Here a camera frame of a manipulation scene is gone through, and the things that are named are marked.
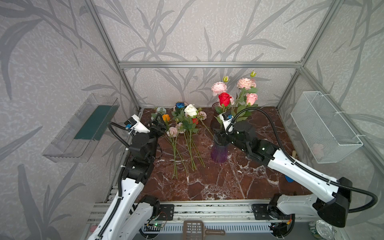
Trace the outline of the purple glass vase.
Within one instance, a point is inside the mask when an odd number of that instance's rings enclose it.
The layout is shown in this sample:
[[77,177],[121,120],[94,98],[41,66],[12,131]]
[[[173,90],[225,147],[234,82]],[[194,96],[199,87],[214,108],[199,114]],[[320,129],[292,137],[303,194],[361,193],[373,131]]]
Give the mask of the purple glass vase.
[[218,164],[225,163],[228,160],[229,145],[214,142],[211,149],[211,159]]

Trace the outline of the blue rose stem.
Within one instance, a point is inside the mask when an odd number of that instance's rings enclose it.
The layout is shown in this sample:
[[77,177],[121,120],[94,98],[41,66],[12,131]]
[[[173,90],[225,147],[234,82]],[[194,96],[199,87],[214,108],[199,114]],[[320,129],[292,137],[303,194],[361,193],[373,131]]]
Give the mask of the blue rose stem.
[[183,102],[177,102],[174,106],[174,111],[176,109],[184,109],[188,104],[187,103],[183,103]]

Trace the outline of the red rose stem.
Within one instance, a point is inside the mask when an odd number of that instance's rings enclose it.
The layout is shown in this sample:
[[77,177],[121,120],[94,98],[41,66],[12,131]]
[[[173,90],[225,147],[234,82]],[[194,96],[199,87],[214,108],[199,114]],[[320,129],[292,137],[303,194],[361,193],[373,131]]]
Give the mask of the red rose stem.
[[215,119],[217,120],[217,124],[215,124],[215,127],[213,128],[215,133],[219,133],[221,130],[224,129],[223,120],[221,119],[221,114],[225,113],[228,106],[232,104],[232,96],[228,93],[221,93],[219,94],[219,107],[216,107],[215,110],[217,111],[218,115],[215,116]]

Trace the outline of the pink rose bud stem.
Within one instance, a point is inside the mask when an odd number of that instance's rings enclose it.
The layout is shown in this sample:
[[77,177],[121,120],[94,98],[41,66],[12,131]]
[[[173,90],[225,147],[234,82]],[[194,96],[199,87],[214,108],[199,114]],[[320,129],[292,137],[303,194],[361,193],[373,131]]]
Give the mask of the pink rose bud stem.
[[256,101],[258,100],[258,95],[254,93],[246,93],[243,97],[241,102],[238,104],[238,109],[236,111],[237,121],[244,121],[248,117],[251,116],[253,110],[249,110],[249,108],[255,108],[258,105],[256,104]]

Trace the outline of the pale pink peony stem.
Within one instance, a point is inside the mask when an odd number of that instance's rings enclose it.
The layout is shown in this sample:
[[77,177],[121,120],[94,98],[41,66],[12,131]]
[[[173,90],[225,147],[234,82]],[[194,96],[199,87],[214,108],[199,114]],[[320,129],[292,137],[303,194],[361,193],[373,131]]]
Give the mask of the pale pink peony stem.
[[[229,81],[229,77],[228,76],[224,76],[223,77],[223,80],[221,82],[217,82],[215,83],[212,87],[211,87],[211,90],[213,92],[213,96],[217,96],[219,98],[219,94],[221,93],[227,93],[227,90],[228,90],[228,86],[227,86],[227,82]],[[232,97],[232,105],[235,104],[235,99]]]

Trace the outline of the white pink-edged rose stem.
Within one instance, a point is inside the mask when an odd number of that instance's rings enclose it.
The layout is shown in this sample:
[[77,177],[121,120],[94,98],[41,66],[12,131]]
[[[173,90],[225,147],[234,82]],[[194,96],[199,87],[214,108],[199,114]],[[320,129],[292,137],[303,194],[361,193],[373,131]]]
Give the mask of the white pink-edged rose stem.
[[254,94],[258,93],[257,84],[254,80],[255,76],[256,76],[256,73],[252,71],[250,74],[250,78],[242,78],[238,80],[237,88],[239,89],[240,92],[237,94],[236,100],[235,100],[235,106],[237,107],[237,109],[238,109],[238,104],[241,102],[242,97],[246,93],[254,93]]

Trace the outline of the dark red glass vase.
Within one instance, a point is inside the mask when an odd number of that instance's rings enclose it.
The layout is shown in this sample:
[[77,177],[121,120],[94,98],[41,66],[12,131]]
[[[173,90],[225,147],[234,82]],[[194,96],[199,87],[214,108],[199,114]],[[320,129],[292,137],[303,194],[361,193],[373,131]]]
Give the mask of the dark red glass vase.
[[214,133],[217,133],[221,129],[221,123],[218,121],[217,116],[219,115],[216,111],[216,107],[219,107],[219,102],[216,102],[212,105],[212,120],[210,123],[210,128],[213,130]]

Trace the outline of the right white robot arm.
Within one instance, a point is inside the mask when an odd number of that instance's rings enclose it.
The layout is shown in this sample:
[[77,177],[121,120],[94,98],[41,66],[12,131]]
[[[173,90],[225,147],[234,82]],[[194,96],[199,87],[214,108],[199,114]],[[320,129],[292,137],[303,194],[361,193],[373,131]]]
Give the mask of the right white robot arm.
[[284,149],[271,117],[259,108],[255,110],[264,114],[270,122],[277,145],[260,140],[250,123],[240,121],[239,115],[233,116],[230,112],[219,114],[218,121],[223,126],[215,131],[214,142],[221,148],[228,145],[237,147],[250,160],[284,174],[311,191],[306,196],[274,195],[268,206],[271,217],[314,216],[332,226],[343,228],[348,214],[368,210],[377,204],[377,195],[354,188],[347,178],[330,177],[294,159]]

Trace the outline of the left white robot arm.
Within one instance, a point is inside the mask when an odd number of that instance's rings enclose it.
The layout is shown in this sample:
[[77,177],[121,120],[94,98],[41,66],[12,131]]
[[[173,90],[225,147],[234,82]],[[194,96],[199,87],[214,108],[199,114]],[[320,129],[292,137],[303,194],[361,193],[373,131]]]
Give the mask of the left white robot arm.
[[118,192],[90,240],[132,240],[146,222],[159,215],[158,198],[144,196],[135,205],[154,169],[158,140],[166,124],[157,116],[148,125],[133,115],[124,125],[108,123],[111,133],[128,149],[130,156],[121,165]]

